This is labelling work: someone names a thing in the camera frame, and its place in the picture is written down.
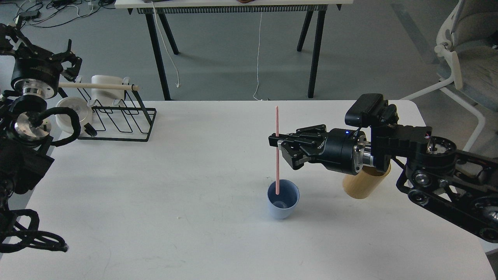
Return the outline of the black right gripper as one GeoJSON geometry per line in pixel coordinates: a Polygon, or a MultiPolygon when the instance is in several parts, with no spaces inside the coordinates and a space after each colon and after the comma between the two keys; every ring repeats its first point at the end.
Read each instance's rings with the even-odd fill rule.
{"type": "Polygon", "coordinates": [[[305,163],[320,163],[327,170],[358,174],[364,166],[372,166],[371,143],[361,130],[332,129],[327,133],[326,125],[320,124],[289,134],[273,133],[268,142],[271,147],[279,143],[283,158],[293,170],[305,163]]]}

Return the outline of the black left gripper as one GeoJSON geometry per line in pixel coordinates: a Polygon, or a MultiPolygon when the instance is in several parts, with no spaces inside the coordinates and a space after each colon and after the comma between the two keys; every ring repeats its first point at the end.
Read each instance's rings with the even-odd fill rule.
{"type": "MultiPolygon", "coordinates": [[[[0,24],[0,55],[30,57],[31,48],[24,35],[11,25],[0,24]]],[[[72,41],[68,40],[67,50],[56,53],[54,61],[38,58],[16,58],[11,76],[11,87],[22,94],[36,94],[41,98],[53,98],[57,94],[60,75],[74,82],[79,76],[82,59],[72,52],[72,41]]]]}

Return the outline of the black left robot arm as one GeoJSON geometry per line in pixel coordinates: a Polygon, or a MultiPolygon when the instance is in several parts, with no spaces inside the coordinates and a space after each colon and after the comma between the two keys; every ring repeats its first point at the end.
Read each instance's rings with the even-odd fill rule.
{"type": "Polygon", "coordinates": [[[33,190],[54,159],[49,147],[75,141],[81,125],[75,110],[47,107],[47,99],[59,92],[60,77],[75,81],[82,59],[71,51],[52,53],[32,44],[20,24],[1,24],[1,55],[15,59],[11,90],[1,94],[0,231],[1,252],[24,248],[67,252],[59,235],[39,230],[39,215],[31,209],[9,209],[13,194],[33,190]]]}

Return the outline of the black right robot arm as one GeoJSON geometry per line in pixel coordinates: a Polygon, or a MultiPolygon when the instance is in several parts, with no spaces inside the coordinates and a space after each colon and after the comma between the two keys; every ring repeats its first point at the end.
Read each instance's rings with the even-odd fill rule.
{"type": "Polygon", "coordinates": [[[414,204],[484,239],[497,242],[497,161],[456,148],[431,135],[429,126],[371,126],[370,138],[355,129],[308,126],[272,134],[285,161],[298,170],[319,163],[328,170],[357,175],[364,166],[386,172],[391,161],[402,173],[399,191],[414,204]]]}

